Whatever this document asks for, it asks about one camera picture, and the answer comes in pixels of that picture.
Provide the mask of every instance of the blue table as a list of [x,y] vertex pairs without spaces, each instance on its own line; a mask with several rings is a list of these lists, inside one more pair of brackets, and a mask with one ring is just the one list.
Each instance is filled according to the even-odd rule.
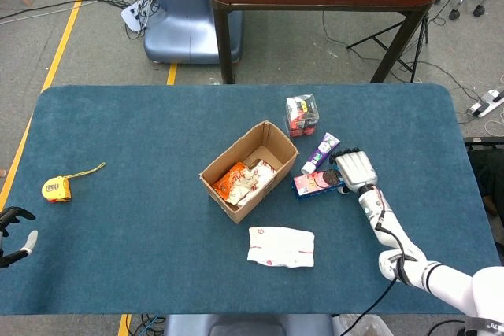
[[[1,314],[357,313],[388,281],[384,248],[354,194],[297,201],[289,176],[239,225],[198,174],[250,127],[284,127],[287,96],[314,93],[315,135],[294,140],[298,175],[321,136],[367,152],[411,239],[431,260],[473,274],[498,264],[450,95],[414,85],[57,87],[45,91],[7,205],[37,219],[9,227],[4,249],[39,231],[34,253],[0,271]],[[72,201],[50,204],[47,179],[71,180]],[[246,261],[248,228],[315,234],[314,268]],[[397,285],[376,312],[452,312]]]

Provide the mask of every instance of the tape measure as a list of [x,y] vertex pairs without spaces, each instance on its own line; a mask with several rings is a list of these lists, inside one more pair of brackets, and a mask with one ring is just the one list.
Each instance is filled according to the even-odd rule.
[[103,161],[98,167],[90,169],[89,171],[79,172],[74,175],[53,177],[52,179],[47,180],[42,186],[42,196],[49,202],[68,202],[72,199],[69,179],[89,175],[104,166],[105,161]]

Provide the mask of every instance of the toothpaste tube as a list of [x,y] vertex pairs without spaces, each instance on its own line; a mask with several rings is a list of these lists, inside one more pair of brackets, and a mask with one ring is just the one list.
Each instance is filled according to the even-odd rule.
[[302,174],[308,175],[310,173],[314,173],[317,167],[321,165],[324,159],[328,157],[332,149],[334,149],[338,144],[339,139],[337,139],[334,135],[325,133],[321,144],[318,145],[317,149],[313,151],[305,165],[302,166]]

